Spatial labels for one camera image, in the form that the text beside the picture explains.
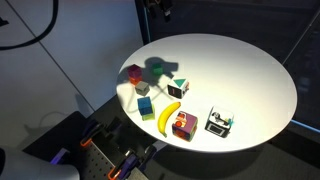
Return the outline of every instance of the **black cable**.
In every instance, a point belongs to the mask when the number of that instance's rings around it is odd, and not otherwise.
[[[30,46],[34,43],[39,42],[40,40],[42,40],[44,37],[46,37],[51,30],[53,29],[56,21],[57,21],[57,17],[58,17],[58,8],[59,8],[59,0],[53,0],[53,10],[52,10],[52,18],[51,18],[51,22],[48,25],[48,27],[43,31],[43,33],[41,33],[39,36],[35,37],[34,39],[31,39],[27,42],[18,44],[18,45],[13,45],[13,46],[0,46],[0,51],[4,51],[4,50],[10,50],[10,49],[16,49],[16,48],[21,48],[21,47],[26,47],[26,46]]]

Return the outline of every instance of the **banana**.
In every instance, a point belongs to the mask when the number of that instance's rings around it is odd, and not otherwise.
[[[180,106],[181,106],[180,102],[174,102],[174,103],[170,104],[168,107],[166,107],[162,111],[162,113],[160,114],[159,119],[158,119],[158,130],[161,134],[163,134],[164,137],[167,137],[165,130],[166,130],[166,124],[167,124],[169,117]]]

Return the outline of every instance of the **white round table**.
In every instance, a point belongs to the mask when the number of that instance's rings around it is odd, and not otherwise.
[[[165,73],[151,73],[151,66],[161,63]],[[138,111],[134,85],[127,68],[142,68],[143,81],[149,83],[155,119],[143,121]],[[167,92],[172,75],[184,77],[190,89],[182,99]],[[209,34],[185,34],[154,41],[133,53],[119,71],[117,95],[129,118],[158,140],[199,152],[233,152],[268,141],[290,122],[297,105],[297,92],[286,69],[273,57],[246,42]],[[158,117],[169,104],[181,107],[168,119],[165,138],[157,128]],[[234,114],[234,123],[226,138],[205,130],[212,106]],[[179,111],[198,117],[192,141],[172,134],[171,125]]]

